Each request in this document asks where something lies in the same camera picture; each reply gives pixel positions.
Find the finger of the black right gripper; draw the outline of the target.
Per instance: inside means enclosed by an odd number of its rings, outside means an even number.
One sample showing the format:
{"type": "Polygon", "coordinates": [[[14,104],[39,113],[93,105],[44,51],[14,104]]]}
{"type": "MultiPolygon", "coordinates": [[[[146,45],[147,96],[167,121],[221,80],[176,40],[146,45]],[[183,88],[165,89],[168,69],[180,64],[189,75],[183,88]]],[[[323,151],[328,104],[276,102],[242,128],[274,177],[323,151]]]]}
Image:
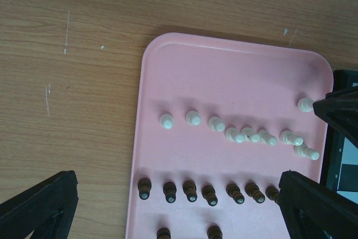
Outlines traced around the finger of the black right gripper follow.
{"type": "Polygon", "coordinates": [[[313,110],[351,143],[357,143],[357,86],[326,94],[313,103],[313,110]]]}

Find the light wooden rook piece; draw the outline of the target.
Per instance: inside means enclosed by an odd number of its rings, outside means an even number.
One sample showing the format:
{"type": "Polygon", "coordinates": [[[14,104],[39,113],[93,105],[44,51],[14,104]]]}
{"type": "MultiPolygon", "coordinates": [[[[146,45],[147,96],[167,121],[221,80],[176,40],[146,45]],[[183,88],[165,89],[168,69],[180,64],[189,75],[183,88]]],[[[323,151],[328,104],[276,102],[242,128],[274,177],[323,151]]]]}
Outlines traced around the light wooden rook piece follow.
{"type": "Polygon", "coordinates": [[[298,101],[297,107],[300,111],[308,113],[313,111],[313,103],[314,101],[312,99],[304,97],[298,101]]]}

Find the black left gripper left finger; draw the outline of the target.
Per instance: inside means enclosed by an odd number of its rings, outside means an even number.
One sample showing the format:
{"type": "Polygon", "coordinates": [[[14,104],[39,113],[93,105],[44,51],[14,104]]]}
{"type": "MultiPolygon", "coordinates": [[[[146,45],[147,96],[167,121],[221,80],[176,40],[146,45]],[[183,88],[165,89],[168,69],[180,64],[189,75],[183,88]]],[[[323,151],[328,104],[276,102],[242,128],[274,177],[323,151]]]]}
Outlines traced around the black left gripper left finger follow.
{"type": "Polygon", "coordinates": [[[67,238],[78,204],[76,173],[61,171],[1,204],[1,238],[67,238]]]}

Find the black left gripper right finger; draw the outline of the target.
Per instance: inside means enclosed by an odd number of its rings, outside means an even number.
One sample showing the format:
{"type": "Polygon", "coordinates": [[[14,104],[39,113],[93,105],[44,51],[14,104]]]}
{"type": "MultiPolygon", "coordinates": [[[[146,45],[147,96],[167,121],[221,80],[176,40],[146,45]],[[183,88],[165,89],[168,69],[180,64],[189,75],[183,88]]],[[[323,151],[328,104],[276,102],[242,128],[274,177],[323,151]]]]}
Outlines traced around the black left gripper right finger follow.
{"type": "Polygon", "coordinates": [[[357,204],[296,171],[283,172],[278,205],[291,238],[357,238],[357,204]]]}

